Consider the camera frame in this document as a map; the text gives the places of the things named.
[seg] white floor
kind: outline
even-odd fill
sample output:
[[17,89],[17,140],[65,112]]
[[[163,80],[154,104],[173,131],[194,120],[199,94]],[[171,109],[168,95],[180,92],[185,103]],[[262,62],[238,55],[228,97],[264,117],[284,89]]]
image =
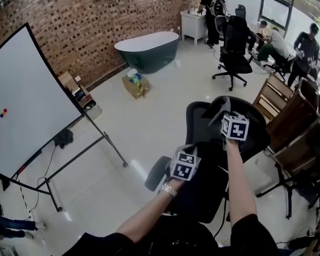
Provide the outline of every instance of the white floor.
[[[219,48],[215,56],[219,58]],[[102,141],[57,175],[52,187],[56,188],[64,212],[56,213],[51,198],[40,194],[37,208],[33,210],[36,221],[45,220],[49,230],[34,233],[34,241],[6,239],[5,244],[14,245],[19,255],[62,255],[71,248],[84,232],[97,236],[108,235],[155,194],[144,187],[144,181],[153,164],[162,155],[172,156],[178,145],[186,138],[186,107],[194,101],[211,102],[220,95],[232,95],[253,102],[267,77],[265,70],[252,63],[254,72],[243,75],[248,81],[235,80],[234,90],[229,77],[211,76],[218,72],[218,61],[213,51],[204,43],[193,46],[193,40],[179,45],[177,59],[181,67],[171,63],[159,72],[147,75],[152,88],[145,98],[134,100],[124,88],[121,78],[127,70],[119,73],[91,93],[103,113],[95,122],[105,130],[129,167],[111,146]],[[50,176],[66,161],[88,146],[99,133],[85,119],[74,128],[74,143],[64,150],[55,150],[48,172]],[[37,179],[46,172],[53,145],[19,176],[21,182],[36,186]],[[254,193],[276,182],[274,162],[258,154],[246,162],[246,174]],[[37,200],[37,193],[22,189],[29,209]],[[276,242],[288,241],[304,227],[315,227],[315,210],[308,210],[308,203],[293,194],[293,217],[286,220],[285,191],[277,188],[267,196],[256,199],[260,221],[268,228]],[[0,188],[0,200],[4,216],[11,219],[27,219],[20,188],[10,185],[7,191]],[[206,225],[215,233],[223,215],[221,204],[213,222]],[[225,223],[217,237],[222,245],[230,242],[230,224]]]

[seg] freestanding bathtub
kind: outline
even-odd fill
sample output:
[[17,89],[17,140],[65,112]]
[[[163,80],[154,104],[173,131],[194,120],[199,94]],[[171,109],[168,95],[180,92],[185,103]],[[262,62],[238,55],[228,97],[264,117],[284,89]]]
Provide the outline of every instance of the freestanding bathtub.
[[139,73],[149,74],[158,71],[174,60],[178,49],[178,34],[156,32],[115,44],[128,64]]

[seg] wristwatch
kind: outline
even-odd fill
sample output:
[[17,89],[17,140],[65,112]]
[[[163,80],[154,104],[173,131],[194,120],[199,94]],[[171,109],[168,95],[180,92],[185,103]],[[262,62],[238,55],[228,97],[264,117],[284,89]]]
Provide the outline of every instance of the wristwatch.
[[161,190],[169,193],[172,197],[176,197],[176,195],[178,194],[178,192],[173,189],[167,182],[162,184]]

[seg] person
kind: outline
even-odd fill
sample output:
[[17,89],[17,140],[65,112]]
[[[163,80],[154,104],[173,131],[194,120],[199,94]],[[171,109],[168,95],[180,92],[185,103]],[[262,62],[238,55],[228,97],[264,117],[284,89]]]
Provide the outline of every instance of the person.
[[25,232],[24,230],[38,230],[45,229],[44,222],[33,222],[33,221],[22,221],[22,220],[11,220],[0,216],[0,240],[3,238],[28,238],[33,239],[33,234],[30,232]]
[[255,46],[256,40],[259,40],[259,44],[257,46],[257,51],[260,51],[261,47],[264,45],[265,40],[267,39],[267,30],[268,23],[265,20],[261,22],[251,23],[249,25],[250,28],[250,39],[248,40],[249,46],[248,51],[251,52]]
[[306,78],[310,70],[317,64],[319,58],[320,46],[315,39],[319,28],[317,24],[312,23],[309,27],[309,34],[301,32],[294,43],[294,49],[297,52],[293,69],[288,78],[287,85],[292,87],[296,77]]
[[171,179],[150,203],[126,220],[115,233],[106,237],[85,233],[63,256],[94,255],[97,252],[106,256],[279,255],[272,236],[258,220],[238,143],[227,139],[226,150],[231,219],[231,247],[228,249],[220,249],[204,225],[180,215],[162,215],[184,185],[181,180]]
[[219,44],[219,33],[215,27],[214,19],[215,16],[212,15],[210,11],[211,2],[213,0],[201,0],[201,4],[198,8],[197,13],[202,13],[204,7],[206,8],[206,26],[207,26],[207,35],[208,40],[205,41],[205,44],[213,46],[214,44]]
[[263,45],[260,52],[255,54],[250,52],[257,62],[267,61],[272,56],[276,62],[284,61],[289,57],[289,50],[284,38],[274,27],[267,37],[267,44]]

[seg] man in white shirt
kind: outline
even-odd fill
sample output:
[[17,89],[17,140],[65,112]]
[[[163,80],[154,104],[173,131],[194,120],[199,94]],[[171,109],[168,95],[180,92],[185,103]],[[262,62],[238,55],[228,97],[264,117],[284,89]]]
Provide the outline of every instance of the man in white shirt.
[[250,53],[258,61],[267,61],[272,56],[275,61],[284,61],[289,57],[289,50],[284,38],[278,32],[277,28],[273,28],[267,37],[267,44],[264,45],[258,55]]
[[249,28],[250,28],[250,35],[249,35],[250,39],[248,40],[249,52],[251,52],[252,49],[254,48],[257,39],[259,40],[257,51],[261,49],[261,47],[263,46],[266,40],[267,29],[268,29],[267,26],[268,26],[268,23],[264,20],[262,20],[261,22],[251,23],[249,25]]

